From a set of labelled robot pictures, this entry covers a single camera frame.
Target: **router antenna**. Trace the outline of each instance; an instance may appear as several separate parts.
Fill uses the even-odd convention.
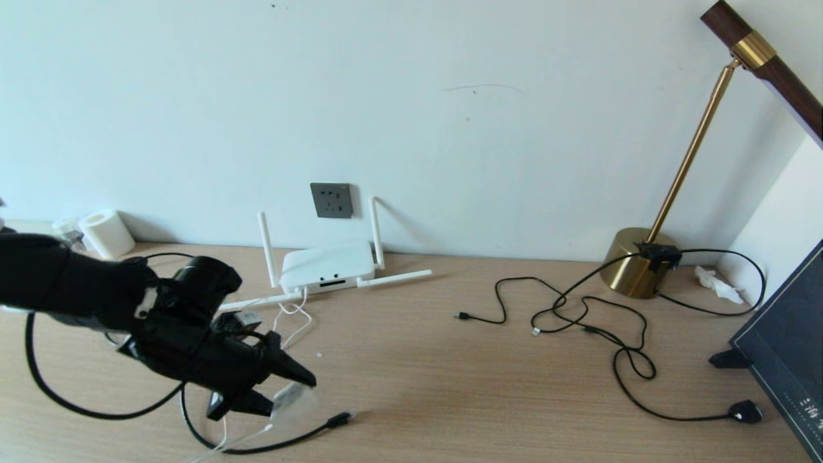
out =
[[[268,281],[272,284],[272,288],[277,288],[277,268],[274,265],[274,255],[272,255],[272,243],[268,239],[268,223],[266,222],[266,213],[258,213],[258,222],[260,222],[260,235],[263,237],[263,253],[265,253],[266,255]]]
[[[386,268],[386,263],[383,261],[383,243],[380,242],[380,225],[377,223],[377,199],[372,196],[369,198],[369,207],[371,209],[371,233],[374,235],[374,255],[377,256],[377,264],[374,266],[378,270]]]

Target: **white cable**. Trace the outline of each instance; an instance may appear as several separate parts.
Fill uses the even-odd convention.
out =
[[[183,397],[182,396],[180,397],[180,413],[183,415],[184,418],[186,417],[185,412],[183,411]],[[199,461],[206,460],[208,457],[210,457],[210,456],[212,456],[212,455],[214,455],[214,454],[216,454],[220,451],[225,450],[224,446],[226,445],[226,441],[229,439],[229,428],[228,428],[228,424],[226,423],[226,416],[225,415],[223,415],[223,419],[221,421],[223,422],[223,440],[220,441],[220,443],[217,444],[210,451],[207,451],[206,453],[203,453],[200,456],[196,456],[194,458],[194,460],[189,460],[187,463],[198,463]]]
[[[211,458],[214,455],[217,455],[218,453],[222,453],[224,451],[227,451],[227,450],[231,449],[232,447],[236,447],[238,444],[242,444],[243,442],[246,442],[249,439],[253,439],[253,438],[259,436],[260,434],[267,433],[271,428],[274,428],[274,425],[269,423],[269,424],[266,425],[265,428],[257,431],[256,433],[251,433],[247,436],[238,437],[236,439],[232,439],[228,442],[225,442],[225,443],[222,444],[222,446],[214,447],[210,451],[207,451],[206,453],[200,455],[198,458],[196,458],[195,460],[190,461],[189,463],[198,463],[199,461],[203,461],[203,460],[206,460],[207,458]]]
[[[287,302],[287,304],[285,304],[285,305],[278,302],[278,305],[280,306],[280,311],[277,313],[277,316],[274,317],[274,321],[272,322],[272,331],[277,329],[277,321],[280,319],[280,315],[282,315],[283,313],[285,313],[286,315],[294,315],[295,313],[299,312],[299,313],[303,314],[307,319],[309,319],[305,323],[305,325],[301,326],[297,331],[292,333],[288,337],[288,339],[286,339],[285,342],[281,342],[280,348],[283,349],[283,350],[287,350],[291,346],[291,340],[299,332],[305,330],[306,328],[309,327],[309,325],[311,325],[311,322],[312,322],[313,319],[312,319],[311,315],[309,315],[309,313],[303,309],[303,307],[306,304],[306,299],[308,297],[309,297],[309,289],[308,288],[303,288],[303,301],[300,303],[299,306],[297,304],[293,303],[293,302]],[[286,309],[287,306],[292,306],[295,309],[293,311],[289,311],[288,309]]]

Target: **brass lamp pole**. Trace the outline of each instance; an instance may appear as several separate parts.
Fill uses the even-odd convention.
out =
[[[624,228],[617,232],[604,262],[638,253],[639,243],[677,245],[672,238],[660,233],[660,229],[663,227],[669,209],[672,208],[677,192],[683,185],[683,180],[686,179],[691,162],[697,150],[700,149],[714,112],[726,92],[728,83],[732,80],[734,70],[738,66],[743,66],[758,78],[771,83],[795,110],[800,122],[807,127],[807,130],[821,140],[821,132],[823,132],[821,117],[823,116],[821,116],[820,102],[788,69],[771,45],[756,30],[751,29],[723,0],[711,7],[701,19],[730,47],[733,60],[723,68],[717,83],[714,84],[714,90],[703,117],[697,125],[695,136],[691,139],[680,169],[677,171],[651,229]],[[672,262],[664,260],[662,263],[652,265],[652,262],[643,256],[633,255],[606,267],[600,275],[611,289],[621,294],[629,297],[650,298],[654,297],[655,289],[663,285],[671,267]]]

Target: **plug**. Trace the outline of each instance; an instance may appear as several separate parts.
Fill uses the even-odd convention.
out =
[[[683,253],[677,246],[659,245],[656,243],[635,243],[640,255],[650,260],[649,270],[656,272],[663,262],[668,262],[669,269],[676,269],[680,265]]]
[[[763,420],[763,412],[751,400],[743,400],[732,405],[728,409],[728,414],[740,423],[754,424]]]
[[[326,422],[326,427],[331,429],[337,428],[344,424],[349,424],[349,422],[352,421],[352,419],[354,419],[355,416],[357,416],[357,414],[352,412],[342,412],[336,414],[332,416],[330,419],[328,419],[328,421]]]

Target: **wall socket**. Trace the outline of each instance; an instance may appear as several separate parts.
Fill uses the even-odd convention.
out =
[[[351,188],[348,183],[313,183],[311,195],[317,217],[351,218]]]

